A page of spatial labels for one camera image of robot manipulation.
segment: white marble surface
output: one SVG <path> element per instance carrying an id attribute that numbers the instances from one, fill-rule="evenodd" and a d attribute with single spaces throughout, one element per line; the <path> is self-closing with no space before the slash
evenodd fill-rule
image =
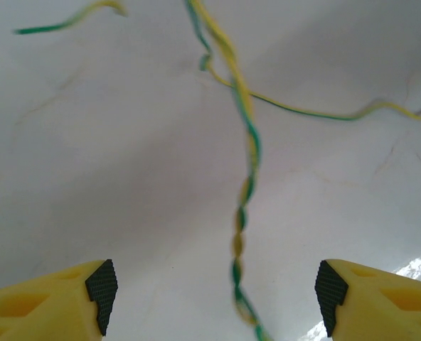
<path id="1" fill-rule="evenodd" d="M 209 2 L 224 12 L 224 1 Z M 255 90 L 342 113 L 380 94 L 421 107 L 421 6 L 296 6 L 303 21 L 250 47 L 238 40 L 235 2 L 235 23 L 226 14 L 223 25 L 243 44 Z M 91 18 L 76 33 L 84 68 L 58 96 L 27 114 L 0 111 L 0 287 L 112 258 L 107 340 L 250 340 L 228 278 L 243 127 L 229 91 L 196 71 L 186 12 L 165 6 L 156 17 L 133 4 L 123 23 Z M 276 340 L 320 341 L 322 259 L 421 279 L 421 122 L 386 110 L 348 123 L 255 109 L 264 157 L 243 283 Z"/>

